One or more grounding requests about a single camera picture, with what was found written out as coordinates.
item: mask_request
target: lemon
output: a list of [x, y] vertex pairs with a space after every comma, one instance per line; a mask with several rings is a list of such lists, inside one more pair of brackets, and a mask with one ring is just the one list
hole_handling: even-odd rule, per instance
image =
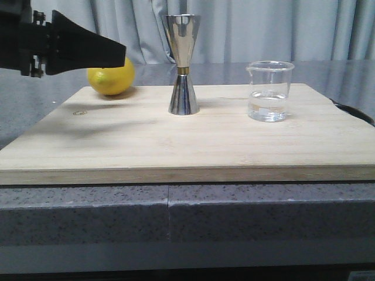
[[87, 80], [100, 94], [117, 95], [128, 89], [135, 78], [135, 69], [126, 57], [125, 65], [114, 68], [88, 68]]

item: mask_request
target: water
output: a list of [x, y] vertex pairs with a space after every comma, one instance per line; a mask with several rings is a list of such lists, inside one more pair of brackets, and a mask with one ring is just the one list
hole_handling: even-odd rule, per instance
[[281, 92], [263, 90], [250, 94], [248, 116], [264, 122], [284, 120], [286, 113], [287, 96]]

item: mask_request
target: jigger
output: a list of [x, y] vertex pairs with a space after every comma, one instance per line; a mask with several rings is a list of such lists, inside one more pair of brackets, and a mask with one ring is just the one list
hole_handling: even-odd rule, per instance
[[168, 111], [176, 115], [191, 115], [199, 111], [189, 67], [198, 34], [200, 16], [165, 15], [162, 18], [166, 37], [177, 64], [177, 79]]

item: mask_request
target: countertop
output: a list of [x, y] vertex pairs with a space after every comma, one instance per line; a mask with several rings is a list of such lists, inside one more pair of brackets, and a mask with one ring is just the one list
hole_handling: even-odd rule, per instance
[[[194, 85], [247, 84], [245, 63], [193, 64]], [[375, 118], [375, 61], [298, 61], [305, 83]], [[173, 64], [134, 85], [172, 85]], [[0, 148], [81, 87], [0, 70]], [[375, 262], [375, 181], [0, 186], [0, 273]]]

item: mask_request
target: gray curtain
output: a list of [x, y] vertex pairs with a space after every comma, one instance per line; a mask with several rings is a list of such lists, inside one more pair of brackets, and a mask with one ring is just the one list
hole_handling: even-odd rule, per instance
[[127, 46], [140, 64], [172, 63], [161, 16], [202, 16], [192, 63], [375, 59], [375, 0], [32, 0]]

